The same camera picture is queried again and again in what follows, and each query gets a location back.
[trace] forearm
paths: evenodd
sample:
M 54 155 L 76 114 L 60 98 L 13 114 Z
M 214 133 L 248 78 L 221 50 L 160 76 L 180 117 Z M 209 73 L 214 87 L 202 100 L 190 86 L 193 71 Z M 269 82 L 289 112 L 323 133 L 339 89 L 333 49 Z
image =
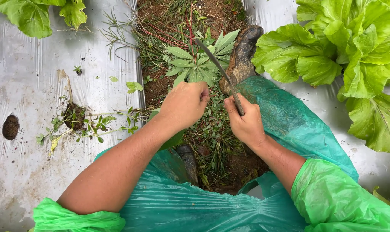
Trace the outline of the forearm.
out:
M 267 136 L 260 143 L 249 146 L 271 168 L 289 194 L 295 177 L 306 159 L 281 146 Z
M 81 172 L 57 202 L 77 214 L 119 212 L 153 155 L 175 134 L 166 123 L 155 116 Z

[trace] metal blade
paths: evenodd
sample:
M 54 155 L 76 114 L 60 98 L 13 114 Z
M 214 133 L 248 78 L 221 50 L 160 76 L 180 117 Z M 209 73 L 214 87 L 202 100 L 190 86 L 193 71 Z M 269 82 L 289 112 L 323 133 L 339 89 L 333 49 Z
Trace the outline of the metal blade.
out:
M 215 56 L 213 56 L 212 52 L 201 41 L 195 39 L 195 43 L 202 48 L 202 50 L 208 55 L 208 57 L 212 60 L 212 62 L 218 67 L 218 70 L 221 72 L 225 80 L 228 82 L 229 88 L 231 89 L 232 95 L 234 96 L 235 106 L 237 107 L 239 115 L 244 116 L 245 113 L 244 110 L 242 109 L 241 101 L 239 100 L 237 92 L 235 92 L 235 88 L 232 85 L 231 80 L 229 79 L 228 75 L 226 74 L 221 64 L 218 62 Z

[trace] left hand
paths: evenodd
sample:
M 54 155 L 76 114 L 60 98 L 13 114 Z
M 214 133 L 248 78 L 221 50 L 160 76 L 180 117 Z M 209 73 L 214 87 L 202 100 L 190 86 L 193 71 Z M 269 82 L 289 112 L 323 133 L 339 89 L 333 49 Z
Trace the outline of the left hand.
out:
M 195 124 L 202 117 L 209 101 L 208 84 L 181 82 L 165 98 L 161 111 L 155 117 L 168 119 L 176 132 Z

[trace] black boot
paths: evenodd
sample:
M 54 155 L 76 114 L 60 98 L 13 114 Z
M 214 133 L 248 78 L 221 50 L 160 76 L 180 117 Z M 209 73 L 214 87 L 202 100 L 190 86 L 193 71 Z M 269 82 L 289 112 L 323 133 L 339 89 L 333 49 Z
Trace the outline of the black boot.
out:
M 248 26 L 239 33 L 234 48 L 232 49 L 229 66 L 226 70 L 226 74 L 228 74 L 234 86 L 250 76 L 257 75 L 251 59 L 255 53 L 255 44 L 263 33 L 264 29 L 256 25 Z M 225 94 L 232 94 L 230 93 L 230 88 L 225 78 L 219 81 L 219 87 Z
M 192 185 L 198 187 L 198 166 L 192 148 L 189 145 L 180 145 L 175 151 L 179 154 L 185 164 L 185 170 L 189 177 L 188 181 L 191 182 Z

